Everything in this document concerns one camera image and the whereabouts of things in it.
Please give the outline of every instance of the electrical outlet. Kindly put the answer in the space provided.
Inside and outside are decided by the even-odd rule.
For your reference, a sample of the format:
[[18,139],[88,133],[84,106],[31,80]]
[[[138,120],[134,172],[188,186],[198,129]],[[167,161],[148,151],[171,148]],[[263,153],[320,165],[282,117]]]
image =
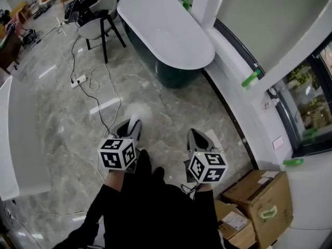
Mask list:
[[87,78],[85,75],[82,75],[74,80],[74,83],[71,83],[72,88],[75,89],[78,86],[77,81],[79,80],[79,84],[82,85],[85,81],[87,81]]

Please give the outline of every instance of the marble floor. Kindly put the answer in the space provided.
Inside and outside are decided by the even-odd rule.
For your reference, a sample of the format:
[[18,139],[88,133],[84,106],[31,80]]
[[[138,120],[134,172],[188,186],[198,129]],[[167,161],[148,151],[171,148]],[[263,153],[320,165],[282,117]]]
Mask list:
[[[62,22],[63,17],[62,6],[55,4],[24,27],[33,27],[45,35]],[[186,134],[189,128],[202,132],[212,129],[229,162],[229,170],[216,187],[215,195],[252,169],[232,121],[204,76],[183,89],[163,87],[138,57],[119,18],[115,23],[127,44],[123,48],[112,31],[106,41],[107,68],[122,101],[115,124],[129,118],[135,108],[144,108],[147,120],[139,147],[147,149],[153,167],[165,168],[165,181],[178,186],[186,183],[183,161],[188,159]],[[63,27],[63,32],[58,34],[55,29],[38,45],[22,51],[19,69],[12,70],[13,77],[28,85],[38,97],[38,134],[51,177],[50,192],[16,198],[16,204],[5,203],[14,216],[9,228],[22,248],[52,248],[66,238],[80,226],[84,211],[103,184],[96,166],[97,146],[105,127],[98,111],[93,110],[97,107],[96,101],[79,88],[71,88],[71,71],[60,47],[62,44],[64,56],[73,67],[71,48],[78,34],[74,23]],[[104,62],[101,40],[91,41],[91,48],[88,51],[83,38],[75,44],[76,77],[89,76],[94,67]],[[104,66],[99,66],[92,76],[100,82],[99,90],[89,89],[89,84],[92,89],[97,87],[93,80],[82,87],[101,104],[109,102],[109,106],[102,109],[102,117],[109,126],[119,101]],[[6,74],[1,73],[0,82],[5,79]],[[107,171],[101,166],[100,170],[105,176]],[[103,227],[95,244],[103,245],[102,235]]]

